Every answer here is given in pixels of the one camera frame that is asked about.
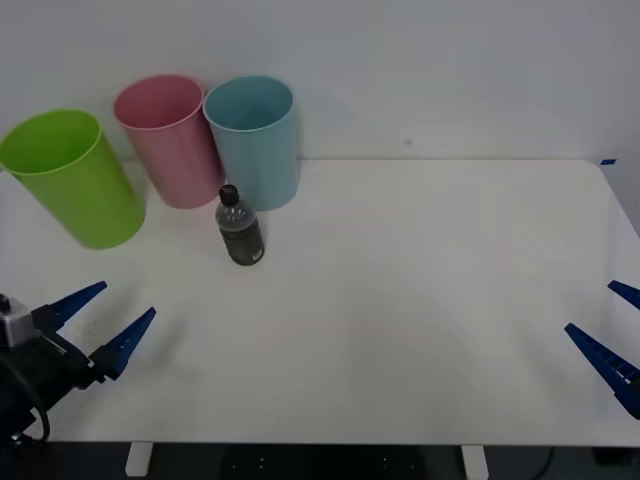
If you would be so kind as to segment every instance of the floor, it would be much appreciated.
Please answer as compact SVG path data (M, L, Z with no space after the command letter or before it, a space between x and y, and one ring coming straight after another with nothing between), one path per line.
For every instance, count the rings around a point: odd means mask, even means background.
M547 447L487 447L490 479L530 479L544 464L548 451ZM124 480L127 478L124 474L127 454L128 445L120 443L52 443L35 451L4 450L0 451L0 478ZM390 464L384 470L383 464L379 463L383 455L385 462ZM309 470L315 475L309 476ZM464 480L465 477L460 450L456 447L156 444L147 478ZM640 466L603 467L596 464L589 448L558 448L551 468L542 479L640 479Z

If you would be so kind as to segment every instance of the pink cup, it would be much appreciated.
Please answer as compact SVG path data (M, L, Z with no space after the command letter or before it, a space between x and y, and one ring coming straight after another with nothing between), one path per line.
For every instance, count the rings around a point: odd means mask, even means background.
M194 80L158 75L127 87L113 107L160 196L175 208L209 203L224 181L203 100Z

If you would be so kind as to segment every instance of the table leg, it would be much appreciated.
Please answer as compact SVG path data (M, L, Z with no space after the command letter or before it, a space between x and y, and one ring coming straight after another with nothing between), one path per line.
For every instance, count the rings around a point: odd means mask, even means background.
M489 469L482 445L462 445L462 461L467 480L488 480Z
M153 442L131 442L127 466L124 469L128 477L147 476L152 451Z

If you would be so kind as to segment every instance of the light blue cup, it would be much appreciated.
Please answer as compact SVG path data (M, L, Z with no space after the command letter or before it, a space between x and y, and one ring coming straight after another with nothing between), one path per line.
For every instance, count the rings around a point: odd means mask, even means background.
M279 80L241 77L210 91L203 111L227 174L255 210L272 210L298 189L293 94Z

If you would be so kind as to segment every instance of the black bottle cap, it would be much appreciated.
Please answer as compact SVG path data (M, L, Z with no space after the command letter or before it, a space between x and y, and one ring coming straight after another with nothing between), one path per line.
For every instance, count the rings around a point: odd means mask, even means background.
M0 313L11 313L11 301L3 294L0 293Z
M220 187L220 203L225 207L233 207L240 201L238 189L233 185L223 185Z

